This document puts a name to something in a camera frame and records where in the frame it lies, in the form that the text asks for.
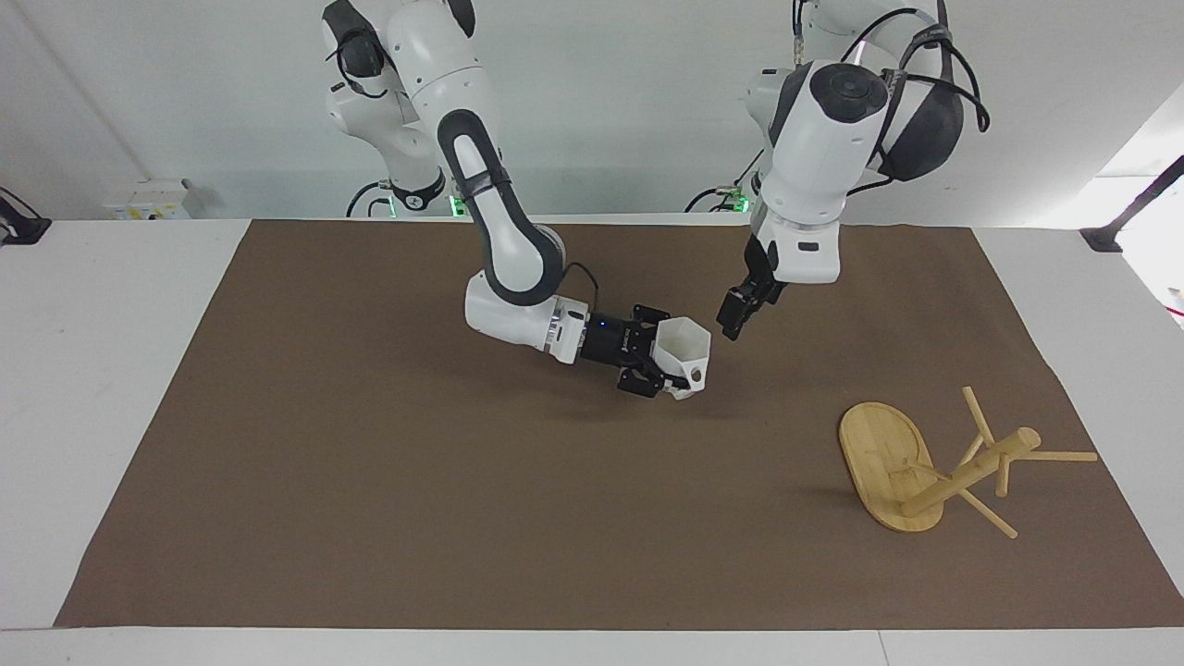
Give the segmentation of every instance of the wooden rung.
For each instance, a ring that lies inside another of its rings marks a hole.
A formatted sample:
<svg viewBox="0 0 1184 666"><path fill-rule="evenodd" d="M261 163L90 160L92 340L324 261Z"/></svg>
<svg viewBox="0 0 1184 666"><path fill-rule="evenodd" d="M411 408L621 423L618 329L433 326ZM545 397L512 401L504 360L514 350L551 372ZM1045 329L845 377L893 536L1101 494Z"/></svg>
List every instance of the wooden rung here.
<svg viewBox="0 0 1184 666"><path fill-rule="evenodd" d="M991 434L991 427L986 424L986 417L983 416L983 408L978 405L978 398L974 397L974 389L964 386L963 397L966 398L966 406L970 408L970 414L974 417L974 425L978 427L979 435L983 435L983 441L989 447L993 446L995 435Z"/></svg>
<svg viewBox="0 0 1184 666"><path fill-rule="evenodd" d="M1098 462L1100 459L1095 453L1031 452L1016 457L1016 460L1040 460L1047 462Z"/></svg>
<svg viewBox="0 0 1184 666"><path fill-rule="evenodd" d="M942 481L952 481L953 480L953 478L951 475L944 474L941 472L938 472L937 469L929 467L928 465L921 465L919 462L909 462L908 467L910 469L916 469L919 472L926 472L928 474L932 474L933 476L937 476L938 479L941 479Z"/></svg>
<svg viewBox="0 0 1184 666"><path fill-rule="evenodd" d="M1015 538L1019 537L1019 532L1017 532L1015 527L1012 527L1011 525L1008 525L1008 521L1004 520L1004 519L1002 519L1002 518L999 518L998 513L991 511L991 508L989 506L986 506L985 504L983 504L974 495L970 494L970 491L958 491L958 494L961 495L961 498L964 500L966 500L967 502L970 502L970 505L973 506L976 511L978 511L979 513L982 513L983 518L986 518L987 520L990 520L992 525L995 525L996 527L999 529L1000 532L1003 532L1004 534L1006 534L1009 539L1015 539Z"/></svg>
<svg viewBox="0 0 1184 666"><path fill-rule="evenodd" d="M1038 447L1040 435L1031 428L1021 428L999 442L993 449L955 469L948 481L934 481L915 497L906 500L901 506L901 513L906 518L918 515L931 506L948 500L958 494L959 491L964 491L995 474L999 468L1000 455L1017 457Z"/></svg>
<svg viewBox="0 0 1184 666"><path fill-rule="evenodd" d="M999 456L999 475L995 478L995 497L1008 497L1008 487L1011 485L1011 456Z"/></svg>
<svg viewBox="0 0 1184 666"><path fill-rule="evenodd" d="M963 454L963 459L958 461L958 467L961 467L963 465L966 465L967 462L974 460L974 456L978 455L978 449L980 448L983 448L982 435L974 437L974 441L971 442L970 448L966 449L965 454Z"/></svg>

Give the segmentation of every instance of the white table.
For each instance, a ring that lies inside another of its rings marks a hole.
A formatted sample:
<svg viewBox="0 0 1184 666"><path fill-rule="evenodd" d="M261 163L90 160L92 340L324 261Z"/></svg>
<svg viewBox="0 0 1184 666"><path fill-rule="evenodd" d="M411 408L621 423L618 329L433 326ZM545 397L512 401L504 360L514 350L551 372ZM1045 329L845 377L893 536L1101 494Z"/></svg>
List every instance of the white table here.
<svg viewBox="0 0 1184 666"><path fill-rule="evenodd" d="M739 216L545 223L742 224ZM0 249L0 665L1184 662L1184 629L403 632L46 629L246 220L62 222ZM1184 332L1120 256L1072 231L978 230L1177 587Z"/></svg>

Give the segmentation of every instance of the white wall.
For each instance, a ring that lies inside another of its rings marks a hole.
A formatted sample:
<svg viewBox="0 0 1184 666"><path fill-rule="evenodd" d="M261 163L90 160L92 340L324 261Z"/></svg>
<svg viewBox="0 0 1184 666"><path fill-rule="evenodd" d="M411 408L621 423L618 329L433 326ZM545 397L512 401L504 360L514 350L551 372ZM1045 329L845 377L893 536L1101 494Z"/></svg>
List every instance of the white wall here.
<svg viewBox="0 0 1184 666"><path fill-rule="evenodd" d="M92 211L101 181L137 164L189 178L212 214L341 214L382 167L323 117L326 1L0 0L0 179L54 216ZM732 180L759 147L739 101L747 79L792 50L789 0L475 4L507 166L532 212L681 210ZM850 222L1038 217L1184 81L1178 0L950 5L996 126L967 133L934 175L861 196ZM18 8L64 65L52 87L53 58L13 43L30 37ZM94 110L62 103L71 79Z"/></svg>

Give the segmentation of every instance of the brown mat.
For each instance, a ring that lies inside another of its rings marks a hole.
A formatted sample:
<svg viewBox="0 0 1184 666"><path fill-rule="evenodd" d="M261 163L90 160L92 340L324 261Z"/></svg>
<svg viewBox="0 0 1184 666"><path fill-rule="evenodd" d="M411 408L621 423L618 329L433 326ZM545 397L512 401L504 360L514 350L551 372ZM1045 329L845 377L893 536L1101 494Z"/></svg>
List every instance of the brown mat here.
<svg viewBox="0 0 1184 666"><path fill-rule="evenodd" d="M561 231L607 312L712 322L744 274L744 229ZM961 501L919 536L863 511L837 442L863 401L947 469L974 433L965 384L996 431L1092 444L971 232L844 244L838 284L716 335L708 390L675 403L471 332L466 225L256 222L57 626L1184 625L1103 465L980 486L1017 542Z"/></svg>

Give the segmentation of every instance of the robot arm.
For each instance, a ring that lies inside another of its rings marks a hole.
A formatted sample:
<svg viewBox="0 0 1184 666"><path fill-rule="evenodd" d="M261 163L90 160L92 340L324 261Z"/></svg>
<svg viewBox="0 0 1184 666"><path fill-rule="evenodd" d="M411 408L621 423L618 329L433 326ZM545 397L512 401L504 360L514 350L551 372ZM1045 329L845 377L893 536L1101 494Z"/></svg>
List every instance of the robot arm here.
<svg viewBox="0 0 1184 666"><path fill-rule="evenodd" d="M963 96L976 104L979 128L989 126L973 72L953 46L945 0L813 1L804 37L815 59L765 70L748 90L766 152L753 178L760 203L745 250L748 277L716 318L732 340L789 283L838 278L839 217L864 168L888 184L940 167L961 135ZM897 69L875 73L843 62L852 40L864 39L899 58ZM954 84L953 58L966 66L973 94Z"/></svg>
<svg viewBox="0 0 1184 666"><path fill-rule="evenodd" d="M618 388L632 393L681 399L706 386L710 334L695 322L643 306L623 320L556 295L565 249L559 235L527 218L502 165L491 85L469 41L468 0L336 0L324 21L346 78L332 95L349 95L330 113L382 153L392 184L403 169L426 182L431 169L420 149L429 137L481 230L484 270L465 293L469 326L566 364L617 366ZM365 122L350 122L371 109Z"/></svg>

